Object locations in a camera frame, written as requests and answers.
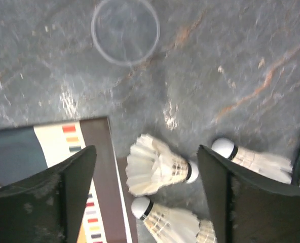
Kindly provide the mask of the white feather shuttlecock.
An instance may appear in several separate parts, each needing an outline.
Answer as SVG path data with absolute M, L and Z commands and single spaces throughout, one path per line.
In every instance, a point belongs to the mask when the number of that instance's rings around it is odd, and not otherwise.
M 217 243 L 217 238 L 210 220 L 200 220 L 200 231 L 197 234 L 197 243 Z
M 177 183 L 190 184 L 199 175 L 196 163 L 172 152 L 165 142 L 150 134 L 141 134 L 130 146 L 125 172 L 134 196 L 153 195 Z
M 169 208 L 142 196 L 133 200 L 131 211 L 156 242 L 197 242 L 200 222 L 189 210 Z
M 211 149 L 232 161 L 260 175 L 290 184 L 293 165 L 291 160 L 271 153 L 256 152 L 241 146 L 237 146 L 227 138 L 216 139 Z

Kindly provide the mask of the clear plastic tube lid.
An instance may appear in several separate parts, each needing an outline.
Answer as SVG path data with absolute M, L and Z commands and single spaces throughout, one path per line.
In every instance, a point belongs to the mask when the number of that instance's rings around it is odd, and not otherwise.
M 160 22 L 149 1 L 100 1 L 93 12 L 91 36 L 106 61 L 132 67 L 154 53 Z

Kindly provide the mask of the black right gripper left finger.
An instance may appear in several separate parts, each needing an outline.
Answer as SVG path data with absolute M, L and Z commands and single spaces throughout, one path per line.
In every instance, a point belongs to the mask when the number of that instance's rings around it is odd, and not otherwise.
M 0 189 L 0 242 L 76 242 L 96 164 L 87 146 Z

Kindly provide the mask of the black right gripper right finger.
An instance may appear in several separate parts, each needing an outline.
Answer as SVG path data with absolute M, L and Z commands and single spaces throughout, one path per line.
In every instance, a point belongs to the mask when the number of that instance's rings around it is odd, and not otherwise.
M 300 242 L 300 188 L 200 145 L 198 167 L 218 242 Z

